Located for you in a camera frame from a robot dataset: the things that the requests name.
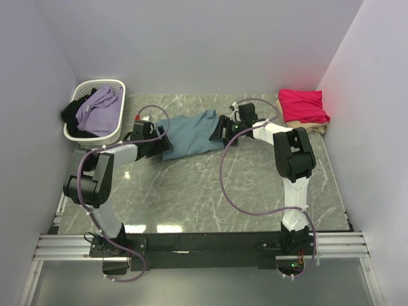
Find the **teal blue t shirt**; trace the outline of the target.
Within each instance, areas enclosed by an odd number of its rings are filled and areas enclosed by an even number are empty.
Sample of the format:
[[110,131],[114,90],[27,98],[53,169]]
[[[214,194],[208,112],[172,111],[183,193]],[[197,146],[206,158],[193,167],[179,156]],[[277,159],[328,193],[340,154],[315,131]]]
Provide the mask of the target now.
[[162,160],[169,161],[222,150],[224,148],[222,140],[209,140],[218,120],[215,110],[206,110],[192,117],[185,115],[172,117],[167,137],[173,148],[162,153]]

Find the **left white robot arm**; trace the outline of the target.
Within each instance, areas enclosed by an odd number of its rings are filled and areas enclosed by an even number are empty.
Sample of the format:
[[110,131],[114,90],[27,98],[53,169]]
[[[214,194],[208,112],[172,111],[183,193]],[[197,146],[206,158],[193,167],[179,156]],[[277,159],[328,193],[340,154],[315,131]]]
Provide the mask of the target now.
[[74,151],[64,179],[63,193],[79,204],[96,227],[95,244],[105,245],[112,256],[127,250],[126,230],[113,211],[113,171],[117,167],[156,156],[173,148],[169,127],[136,120],[123,141],[98,149],[79,147]]

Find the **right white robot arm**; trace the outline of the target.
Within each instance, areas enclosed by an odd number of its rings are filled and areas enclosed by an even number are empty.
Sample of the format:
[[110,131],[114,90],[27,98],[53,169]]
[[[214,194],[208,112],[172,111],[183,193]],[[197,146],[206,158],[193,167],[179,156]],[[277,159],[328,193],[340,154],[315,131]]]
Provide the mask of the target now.
[[276,248],[286,254],[312,245],[312,221],[307,214],[307,189],[316,167],[316,158],[307,131],[302,128],[280,126],[271,119],[260,119],[252,99],[244,99],[230,106],[232,114],[219,117],[211,142],[221,140],[228,150],[241,136],[272,145],[275,166],[284,183],[284,207],[279,244]]

